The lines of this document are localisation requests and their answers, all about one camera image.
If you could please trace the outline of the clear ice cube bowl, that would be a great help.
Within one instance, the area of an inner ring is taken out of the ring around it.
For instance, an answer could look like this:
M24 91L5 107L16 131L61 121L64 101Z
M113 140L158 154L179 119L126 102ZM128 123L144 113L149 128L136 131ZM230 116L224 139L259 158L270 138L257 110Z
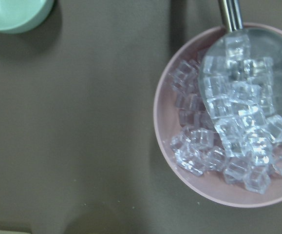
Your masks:
M268 168L264 166L252 167L243 178L246 190L258 194L265 194L271 184Z
M171 87L181 94L195 93L196 80L199 72L199 63L193 59L181 60L177 67L171 72Z

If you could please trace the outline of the mint green bowl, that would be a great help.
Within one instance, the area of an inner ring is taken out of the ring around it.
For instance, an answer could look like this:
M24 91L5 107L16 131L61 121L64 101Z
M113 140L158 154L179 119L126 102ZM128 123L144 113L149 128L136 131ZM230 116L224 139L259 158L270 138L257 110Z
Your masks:
M0 0L0 33L30 31L48 17L53 0Z

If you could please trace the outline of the clear ice cube bowl bottom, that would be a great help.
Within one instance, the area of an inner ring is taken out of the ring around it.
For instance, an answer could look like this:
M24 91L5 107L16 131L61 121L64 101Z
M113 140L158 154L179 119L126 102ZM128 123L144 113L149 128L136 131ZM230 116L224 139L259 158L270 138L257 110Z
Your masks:
M246 190L258 194L265 194L271 184L268 168L264 166L252 167L243 178Z

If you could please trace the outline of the clear ice cube scoop lip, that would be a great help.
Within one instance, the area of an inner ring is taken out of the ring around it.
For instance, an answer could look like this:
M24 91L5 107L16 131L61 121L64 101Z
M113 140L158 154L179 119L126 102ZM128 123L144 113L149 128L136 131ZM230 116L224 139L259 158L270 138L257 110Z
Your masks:
M273 115L266 118L266 128L270 134L270 141L274 144L282 142L282 117Z

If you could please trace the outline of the clear ice cube bowl left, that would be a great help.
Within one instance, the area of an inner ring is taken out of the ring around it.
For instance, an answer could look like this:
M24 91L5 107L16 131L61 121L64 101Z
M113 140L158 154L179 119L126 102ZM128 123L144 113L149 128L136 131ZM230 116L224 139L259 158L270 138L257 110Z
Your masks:
M199 72L199 63L193 59L181 60L177 67L171 72L171 87L181 94L195 93L196 80Z

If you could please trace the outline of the clear ice cube upper scoop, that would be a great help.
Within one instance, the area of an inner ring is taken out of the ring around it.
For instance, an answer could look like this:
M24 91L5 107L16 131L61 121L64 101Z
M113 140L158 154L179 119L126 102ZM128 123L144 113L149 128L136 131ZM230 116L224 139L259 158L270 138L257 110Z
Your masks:
M248 35L237 35L225 38L226 57L233 60L242 60L250 56L250 40Z

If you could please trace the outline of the metal ice scoop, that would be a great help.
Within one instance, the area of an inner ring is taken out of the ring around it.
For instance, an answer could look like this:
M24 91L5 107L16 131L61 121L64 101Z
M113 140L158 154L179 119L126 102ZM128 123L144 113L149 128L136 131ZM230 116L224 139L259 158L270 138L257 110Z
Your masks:
M219 1L225 34L201 63L199 87L222 142L248 142L266 128L266 118L282 117L282 35L262 27L244 27L238 1ZM248 35L250 56L226 57L225 38Z

